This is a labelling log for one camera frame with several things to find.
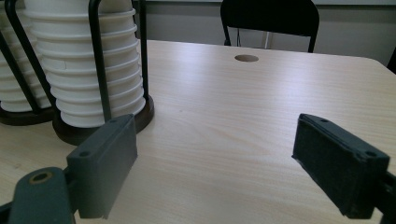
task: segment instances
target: table surface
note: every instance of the table surface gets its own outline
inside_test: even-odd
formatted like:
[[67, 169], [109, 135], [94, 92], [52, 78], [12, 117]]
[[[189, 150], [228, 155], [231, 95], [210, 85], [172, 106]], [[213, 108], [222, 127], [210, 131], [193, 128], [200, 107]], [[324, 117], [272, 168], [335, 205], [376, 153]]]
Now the table surface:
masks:
[[[255, 63], [234, 56], [255, 55]], [[365, 58], [148, 42], [155, 118], [108, 220], [78, 223], [378, 223], [343, 217], [292, 157], [297, 118], [329, 119], [396, 158], [396, 76]], [[0, 203], [66, 166], [51, 123], [0, 124]], [[396, 161], [389, 170], [396, 174]]]

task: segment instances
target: stack of white cups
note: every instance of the stack of white cups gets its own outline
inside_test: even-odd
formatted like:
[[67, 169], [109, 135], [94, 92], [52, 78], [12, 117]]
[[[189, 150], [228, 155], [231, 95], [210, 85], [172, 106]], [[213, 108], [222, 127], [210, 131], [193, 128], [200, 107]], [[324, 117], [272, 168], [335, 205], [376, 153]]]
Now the stack of white cups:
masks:
[[[30, 33], [30, 20], [23, 15], [23, 9], [23, 1], [18, 1], [18, 4], [16, 5], [18, 18], [20, 19], [31, 44], [34, 45], [36, 40]], [[41, 108], [50, 107], [50, 101], [41, 87], [41, 84], [35, 75], [35, 71], [23, 50], [21, 42], [8, 20], [7, 14], [4, 10], [4, 1], [0, 2], [0, 29], [30, 90], [33, 93], [33, 96], [36, 98], [38, 106]], [[26, 100], [26, 97], [21, 90], [21, 86], [17, 82], [17, 79], [12, 73], [6, 58], [2, 53], [0, 53], [0, 101], [2, 109], [8, 112], [20, 113], [32, 111], [32, 107], [30, 107]]]
[[[62, 120], [74, 127], [105, 123], [88, 19], [89, 0], [26, 0], [36, 50], [42, 54]], [[99, 21], [113, 118], [145, 106], [131, 0], [102, 0]]]

